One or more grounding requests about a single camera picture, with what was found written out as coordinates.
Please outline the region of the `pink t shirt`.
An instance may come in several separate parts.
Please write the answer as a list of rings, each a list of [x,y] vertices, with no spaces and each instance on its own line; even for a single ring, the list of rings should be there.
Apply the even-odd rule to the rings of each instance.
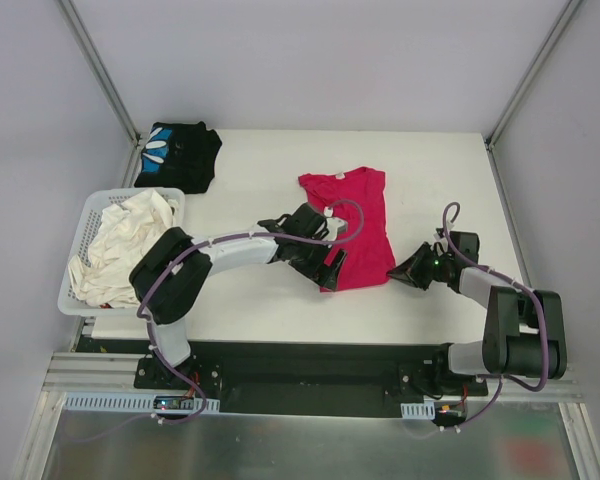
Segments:
[[[359,167],[334,175],[303,174],[298,177],[309,203],[322,210],[331,207],[337,217],[348,223],[346,236],[355,238],[336,246],[346,253],[338,277],[339,291],[382,285],[387,272],[396,266],[386,229],[384,190],[386,174],[371,167]]]

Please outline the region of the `black t shirt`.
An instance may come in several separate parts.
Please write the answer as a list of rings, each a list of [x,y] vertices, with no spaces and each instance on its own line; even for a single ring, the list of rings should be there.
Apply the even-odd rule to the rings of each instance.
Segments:
[[[222,140],[203,121],[195,124],[156,122],[140,152],[136,188],[176,188],[203,194],[215,177]]]

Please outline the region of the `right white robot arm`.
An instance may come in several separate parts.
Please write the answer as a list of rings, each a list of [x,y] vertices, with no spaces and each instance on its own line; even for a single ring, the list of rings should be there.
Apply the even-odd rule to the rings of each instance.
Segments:
[[[409,287],[427,290],[434,282],[475,301],[486,310],[483,338],[441,347],[441,363],[430,369],[432,387],[453,394],[469,375],[557,380],[567,368],[564,317],[560,296],[521,288],[477,268],[480,240],[476,233],[454,232],[457,251],[441,242],[423,243],[388,276]]]

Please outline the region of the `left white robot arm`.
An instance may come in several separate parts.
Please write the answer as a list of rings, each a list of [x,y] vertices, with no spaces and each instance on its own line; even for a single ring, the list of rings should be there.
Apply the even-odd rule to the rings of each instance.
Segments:
[[[140,302],[138,316],[149,323],[151,343],[161,361],[156,375],[168,388],[184,387],[191,377],[191,347],[184,317],[207,279],[229,270],[282,262],[319,287],[333,291],[346,259],[336,250],[347,238],[348,222],[332,207],[318,211],[304,203],[292,214],[257,222],[224,236],[193,237],[168,229],[129,274]]]

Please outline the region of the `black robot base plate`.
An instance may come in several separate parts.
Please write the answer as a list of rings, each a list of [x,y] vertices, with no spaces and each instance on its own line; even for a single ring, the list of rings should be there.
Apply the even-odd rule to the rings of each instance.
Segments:
[[[484,398],[485,384],[447,371],[443,346],[194,342],[172,374],[151,353],[134,386],[181,391],[195,381],[223,413],[397,418],[403,404]]]

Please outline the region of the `left aluminium frame post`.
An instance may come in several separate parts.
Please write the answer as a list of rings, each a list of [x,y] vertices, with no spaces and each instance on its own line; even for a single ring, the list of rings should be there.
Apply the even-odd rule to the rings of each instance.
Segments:
[[[111,78],[108,69],[82,19],[74,1],[56,0],[55,5],[66,22],[92,75],[98,83],[107,103],[132,144],[139,143],[137,130],[124,102]]]

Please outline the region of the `aluminium frame post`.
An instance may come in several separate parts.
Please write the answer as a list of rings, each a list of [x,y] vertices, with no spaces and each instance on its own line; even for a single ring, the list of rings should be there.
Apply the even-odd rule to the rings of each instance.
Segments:
[[[568,0],[561,7],[556,19],[552,23],[530,64],[517,83],[494,127],[490,130],[489,134],[484,137],[485,147],[488,152],[494,149],[495,145],[504,134],[523,100],[530,92],[545,65],[566,34],[568,28],[574,22],[579,11],[585,4],[585,0]]]
[[[132,144],[139,143],[137,130],[124,102],[111,78],[108,69],[82,19],[74,1],[56,0],[55,5],[66,22],[92,75],[98,83],[107,103]]]

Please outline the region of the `right aluminium frame post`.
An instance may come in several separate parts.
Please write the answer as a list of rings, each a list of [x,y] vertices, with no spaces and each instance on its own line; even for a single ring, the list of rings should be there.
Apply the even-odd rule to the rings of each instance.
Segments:
[[[484,137],[485,147],[488,152],[494,149],[495,145],[504,134],[523,100],[530,92],[545,65],[566,34],[568,28],[574,22],[579,11],[585,4],[585,0],[568,0],[561,7],[556,19],[552,23],[530,64],[517,83],[494,127],[490,130],[489,134]]]

